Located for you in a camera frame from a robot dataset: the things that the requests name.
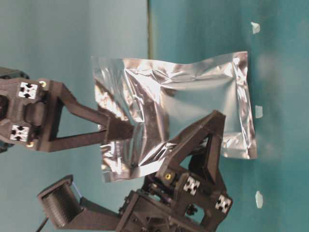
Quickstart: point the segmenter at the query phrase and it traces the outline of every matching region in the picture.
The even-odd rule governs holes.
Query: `black cable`
[[[45,219],[44,219],[44,221],[41,223],[41,225],[38,227],[38,229],[36,230],[36,232],[40,232],[42,229],[43,229],[43,227],[45,226],[45,224],[47,223],[47,221],[48,221],[48,217],[46,217]]]

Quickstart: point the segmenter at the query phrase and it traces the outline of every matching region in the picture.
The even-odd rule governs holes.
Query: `crinkled foil bag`
[[[247,60],[247,52],[193,64],[93,57],[99,109],[135,127],[132,139],[101,146],[104,181],[156,172],[173,138],[215,109],[226,115],[222,155],[255,159]]]

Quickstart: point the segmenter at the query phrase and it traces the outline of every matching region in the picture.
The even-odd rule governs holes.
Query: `robotic arm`
[[[62,108],[97,123],[100,131],[57,138]],[[133,126],[108,110],[77,102],[63,83],[29,80],[21,71],[0,68],[0,151],[19,144],[53,152],[132,137]]]
[[[131,191],[118,213],[70,189],[72,176],[43,190],[38,198],[56,229],[116,232],[214,232],[227,216],[232,199],[218,169],[225,116],[214,111],[192,124],[176,138],[160,170]],[[207,142],[203,151],[195,152]],[[181,162],[192,155],[189,168]],[[189,216],[201,208],[200,223]]]
[[[100,125],[98,132],[58,138],[63,107]],[[84,197],[78,201],[69,175],[39,195],[46,218],[56,229],[116,232],[214,232],[226,218],[232,199],[218,169],[225,116],[218,111],[183,130],[172,142],[160,170],[131,191],[119,212]],[[133,126],[112,112],[77,102],[63,83],[0,68],[0,152],[14,144],[53,152],[132,137]],[[182,162],[190,158],[188,168]],[[190,218],[198,208],[200,222]],[[37,231],[40,231],[47,220]]]

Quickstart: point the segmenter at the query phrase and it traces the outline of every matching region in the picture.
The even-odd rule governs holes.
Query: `aluminum pouch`
[[[255,159],[247,58],[247,52],[235,52],[175,64],[93,57],[99,109],[108,109],[135,126],[132,139],[101,146],[104,180],[156,172],[165,151],[175,146],[173,138],[214,109],[226,115],[222,155]]]

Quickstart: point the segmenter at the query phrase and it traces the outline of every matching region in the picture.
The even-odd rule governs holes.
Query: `black plastic bracket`
[[[8,80],[13,78],[23,77],[29,79],[29,76],[20,70],[12,70],[0,67],[0,79]],[[4,96],[0,96],[0,120],[5,118],[8,109],[8,101]],[[0,140],[0,153],[7,151],[13,144],[6,143]]]
[[[63,83],[17,77],[0,78],[0,140],[29,149],[53,152],[129,139],[133,126],[108,110],[96,111],[77,102]],[[93,133],[57,138],[62,108],[100,125]]]

